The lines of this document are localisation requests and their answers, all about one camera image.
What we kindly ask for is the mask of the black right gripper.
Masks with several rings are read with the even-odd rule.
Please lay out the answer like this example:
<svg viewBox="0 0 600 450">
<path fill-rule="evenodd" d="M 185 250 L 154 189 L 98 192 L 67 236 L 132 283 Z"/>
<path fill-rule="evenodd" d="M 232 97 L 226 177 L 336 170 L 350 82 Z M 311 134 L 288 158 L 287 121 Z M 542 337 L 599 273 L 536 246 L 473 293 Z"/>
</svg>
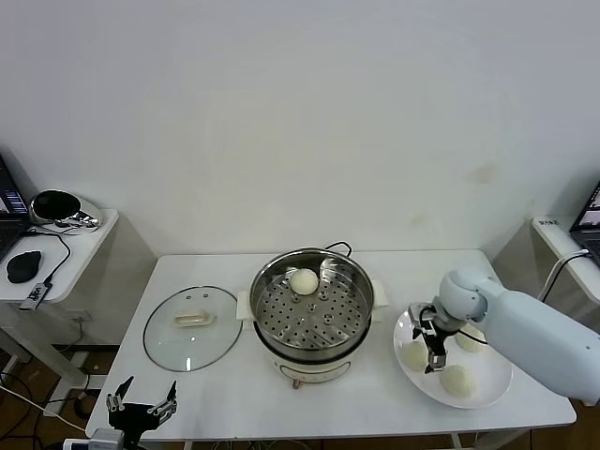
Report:
<svg viewBox="0 0 600 450">
<path fill-rule="evenodd" d="M 417 340 L 421 336 L 428 350 L 425 374 L 443 370 L 446 356 L 444 342 L 448 338 L 448 334 L 434 322 L 425 322 L 421 327 L 415 326 L 412 329 L 413 340 Z"/>
</svg>

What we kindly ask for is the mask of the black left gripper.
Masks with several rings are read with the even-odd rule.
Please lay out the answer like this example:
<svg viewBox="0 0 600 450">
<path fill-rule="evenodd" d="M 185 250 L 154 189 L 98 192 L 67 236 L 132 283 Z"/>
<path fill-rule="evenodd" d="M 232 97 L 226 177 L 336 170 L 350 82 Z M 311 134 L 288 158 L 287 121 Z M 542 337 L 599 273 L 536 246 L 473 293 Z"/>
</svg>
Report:
<svg viewBox="0 0 600 450">
<path fill-rule="evenodd" d="M 134 380 L 128 377 L 114 394 L 106 396 L 109 424 L 124 433 L 124 448 L 137 449 L 144 432 L 155 430 L 160 425 L 159 417 L 171 417 L 176 413 L 176 385 L 173 381 L 166 398 L 158 405 L 124 403 L 124 397 Z"/>
</svg>

